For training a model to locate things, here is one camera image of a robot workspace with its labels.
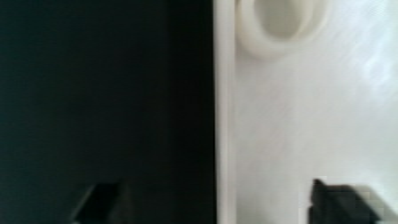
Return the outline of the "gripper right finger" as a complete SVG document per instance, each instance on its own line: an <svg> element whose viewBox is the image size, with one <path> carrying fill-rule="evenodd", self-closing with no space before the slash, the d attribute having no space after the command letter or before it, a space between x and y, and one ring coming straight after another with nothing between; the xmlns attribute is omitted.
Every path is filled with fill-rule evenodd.
<svg viewBox="0 0 398 224"><path fill-rule="evenodd" d="M380 217L348 185L312 181L309 224L376 224Z"/></svg>

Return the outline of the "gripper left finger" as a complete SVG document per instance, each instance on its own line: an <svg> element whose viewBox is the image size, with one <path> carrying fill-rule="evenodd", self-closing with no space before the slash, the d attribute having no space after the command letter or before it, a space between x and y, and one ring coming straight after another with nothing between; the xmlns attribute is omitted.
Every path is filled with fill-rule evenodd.
<svg viewBox="0 0 398 224"><path fill-rule="evenodd" d="M121 183L99 183L90 187L71 215L71 224L128 224Z"/></svg>

